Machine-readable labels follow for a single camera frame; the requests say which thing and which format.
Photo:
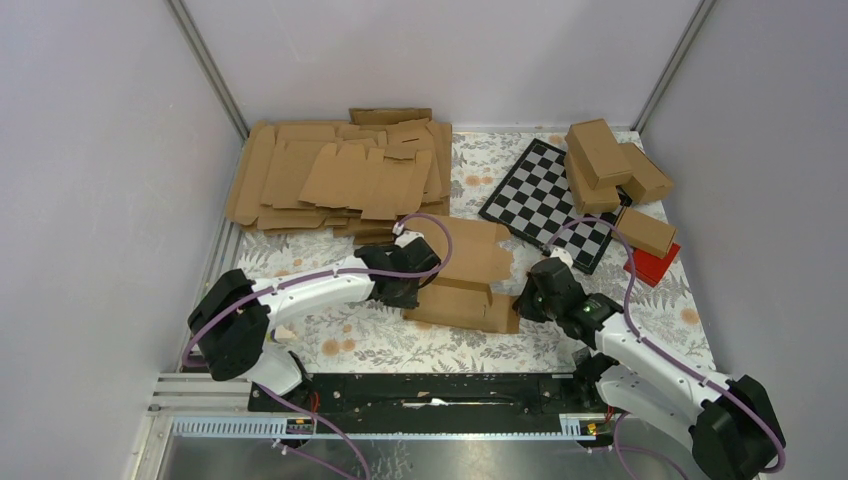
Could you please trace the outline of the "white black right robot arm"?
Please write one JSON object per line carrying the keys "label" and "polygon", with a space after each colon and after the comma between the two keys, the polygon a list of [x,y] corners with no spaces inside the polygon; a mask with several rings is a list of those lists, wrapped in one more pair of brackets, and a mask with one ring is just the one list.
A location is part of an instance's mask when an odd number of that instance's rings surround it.
{"label": "white black right robot arm", "polygon": [[513,305],[520,317],[553,322],[582,342],[575,402],[631,413],[689,450],[710,479],[753,479],[786,462],[786,440],[764,386],[733,379],[673,351],[601,293],[588,294],[560,258],[527,274]]}

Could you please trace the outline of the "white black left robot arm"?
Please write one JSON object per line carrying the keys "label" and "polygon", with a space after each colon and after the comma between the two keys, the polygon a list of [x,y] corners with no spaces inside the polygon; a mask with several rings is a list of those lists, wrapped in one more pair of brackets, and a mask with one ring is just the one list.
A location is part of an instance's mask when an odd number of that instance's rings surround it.
{"label": "white black left robot arm", "polygon": [[189,316],[191,345],[213,380],[262,385],[282,408],[296,411],[309,401],[311,387],[295,354],[274,334],[342,304],[376,301],[411,309],[420,286],[441,266],[441,257],[416,236],[398,245],[361,247],[331,265],[288,276],[250,279],[241,269],[230,270]]}

